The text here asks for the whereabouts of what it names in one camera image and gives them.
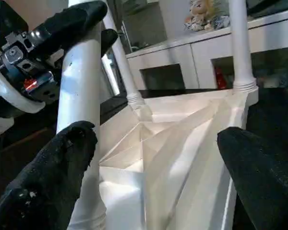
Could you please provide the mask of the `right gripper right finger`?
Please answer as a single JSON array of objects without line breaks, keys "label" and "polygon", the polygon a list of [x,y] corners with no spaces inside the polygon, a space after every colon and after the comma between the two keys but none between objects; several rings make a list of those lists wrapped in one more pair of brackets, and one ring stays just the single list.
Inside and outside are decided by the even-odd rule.
[{"label": "right gripper right finger", "polygon": [[288,153],[239,127],[217,135],[217,146],[257,230],[288,230]]}]

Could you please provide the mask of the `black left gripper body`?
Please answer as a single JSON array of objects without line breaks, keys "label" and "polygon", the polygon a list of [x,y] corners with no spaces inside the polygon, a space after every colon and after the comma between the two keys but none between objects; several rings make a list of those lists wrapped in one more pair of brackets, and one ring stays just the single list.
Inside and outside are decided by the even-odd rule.
[{"label": "black left gripper body", "polygon": [[0,55],[0,73],[22,96],[37,102],[59,99],[61,69],[43,56],[33,56],[34,43],[28,33],[5,36]]}]

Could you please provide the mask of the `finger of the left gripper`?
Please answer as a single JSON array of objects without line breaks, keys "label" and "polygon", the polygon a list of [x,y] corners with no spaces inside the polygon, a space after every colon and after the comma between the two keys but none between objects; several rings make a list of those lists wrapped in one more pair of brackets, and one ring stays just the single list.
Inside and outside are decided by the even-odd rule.
[{"label": "finger of the left gripper", "polygon": [[108,7],[101,0],[83,2],[64,9],[45,21],[46,48],[67,49],[79,42],[106,16]]},{"label": "finger of the left gripper", "polygon": [[113,29],[101,31],[101,57],[114,45],[118,39],[118,33]]}]

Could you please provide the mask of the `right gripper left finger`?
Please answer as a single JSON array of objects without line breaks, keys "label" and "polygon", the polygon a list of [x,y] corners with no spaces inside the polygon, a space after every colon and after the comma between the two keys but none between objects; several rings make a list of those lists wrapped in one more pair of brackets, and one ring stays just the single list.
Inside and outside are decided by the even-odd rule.
[{"label": "right gripper left finger", "polygon": [[55,135],[6,186],[0,230],[67,229],[94,157],[95,125],[77,121]]}]

